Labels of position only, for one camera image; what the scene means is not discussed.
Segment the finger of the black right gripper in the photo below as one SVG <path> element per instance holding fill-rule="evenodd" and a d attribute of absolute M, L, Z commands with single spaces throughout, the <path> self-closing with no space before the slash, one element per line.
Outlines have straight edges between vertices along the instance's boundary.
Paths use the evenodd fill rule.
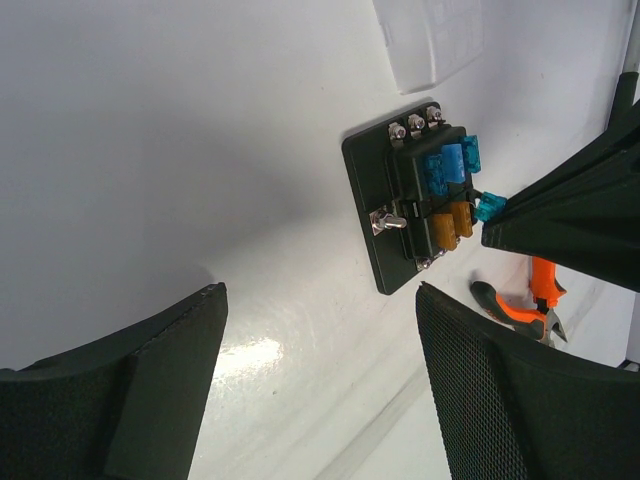
<path fill-rule="evenodd" d="M 515 215 L 483 226 L 482 245 L 541 257 L 639 290 L 639 147 L 604 160 Z"/>
<path fill-rule="evenodd" d="M 551 191 L 574 180 L 604 160 L 628 151 L 639 143 L 639 102 L 621 113 L 600 136 L 557 168 L 511 197 L 499 218 L 506 218 L 537 201 L 551 198 Z"/>

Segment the small blue fuse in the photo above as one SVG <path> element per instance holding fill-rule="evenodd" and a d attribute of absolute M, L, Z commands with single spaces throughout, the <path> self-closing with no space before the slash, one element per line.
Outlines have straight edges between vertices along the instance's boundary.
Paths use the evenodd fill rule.
<path fill-rule="evenodd" d="M 474 215 L 477 221 L 487 222 L 500 214 L 506 207 L 507 199 L 490 192 L 480 194 L 475 206 Z"/>

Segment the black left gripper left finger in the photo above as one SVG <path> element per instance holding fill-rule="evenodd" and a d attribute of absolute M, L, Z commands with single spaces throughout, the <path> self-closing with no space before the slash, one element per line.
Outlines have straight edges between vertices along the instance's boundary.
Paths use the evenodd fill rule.
<path fill-rule="evenodd" d="M 1 372 L 4 479 L 188 477 L 228 316 L 225 284 Z"/>

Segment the dark blue blade fuse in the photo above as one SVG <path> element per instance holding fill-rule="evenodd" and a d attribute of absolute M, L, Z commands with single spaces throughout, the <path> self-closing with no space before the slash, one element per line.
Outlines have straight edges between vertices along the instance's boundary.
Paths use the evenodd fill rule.
<path fill-rule="evenodd" d="M 462 145 L 443 145 L 441 149 L 444 178 L 447 183 L 464 184 L 466 170 Z"/>

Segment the orange blade fuse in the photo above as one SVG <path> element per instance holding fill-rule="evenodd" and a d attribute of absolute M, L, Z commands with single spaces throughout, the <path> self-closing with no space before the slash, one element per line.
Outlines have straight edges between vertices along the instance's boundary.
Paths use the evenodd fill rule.
<path fill-rule="evenodd" d="M 445 251 L 455 250 L 458 240 L 453 215 L 450 213 L 434 214 L 431 219 L 439 248 Z"/>
<path fill-rule="evenodd" d="M 471 204 L 466 201 L 452 202 L 450 213 L 453 218 L 455 234 L 458 237 L 471 237 L 473 235 Z"/>

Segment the light blue blade fuse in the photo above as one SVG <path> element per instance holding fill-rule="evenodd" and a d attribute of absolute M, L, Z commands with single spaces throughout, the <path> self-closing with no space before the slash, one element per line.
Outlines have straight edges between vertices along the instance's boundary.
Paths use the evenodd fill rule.
<path fill-rule="evenodd" d="M 479 173 L 482 166 L 478 137 L 476 135 L 463 136 L 460 138 L 460 145 L 462 147 L 465 170 L 471 174 Z"/>

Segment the clear plastic fuse box cover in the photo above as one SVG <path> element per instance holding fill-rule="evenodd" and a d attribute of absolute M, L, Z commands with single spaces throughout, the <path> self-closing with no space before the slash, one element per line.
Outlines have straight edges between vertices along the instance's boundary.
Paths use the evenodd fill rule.
<path fill-rule="evenodd" d="M 398 91 L 430 90 L 483 52 L 478 0 L 374 0 Z"/>

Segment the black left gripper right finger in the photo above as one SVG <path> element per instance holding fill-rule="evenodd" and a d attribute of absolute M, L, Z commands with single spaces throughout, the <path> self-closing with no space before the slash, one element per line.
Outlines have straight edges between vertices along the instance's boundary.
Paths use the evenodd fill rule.
<path fill-rule="evenodd" d="M 638 478 L 638 373 L 529 340 L 427 283 L 416 315 L 452 478 Z"/>

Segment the black fuse box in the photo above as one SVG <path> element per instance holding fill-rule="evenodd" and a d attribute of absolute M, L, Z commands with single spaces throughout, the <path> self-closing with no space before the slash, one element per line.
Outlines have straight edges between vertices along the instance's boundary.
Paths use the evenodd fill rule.
<path fill-rule="evenodd" d="M 341 149 L 377 289 L 384 295 L 428 269 L 449 251 L 437 245 L 431 217 L 450 213 L 452 202 L 471 204 L 473 227 L 480 196 L 466 171 L 464 184 L 447 183 L 446 197 L 432 195 L 424 175 L 426 155 L 472 135 L 449 124 L 429 100 L 360 127 Z"/>

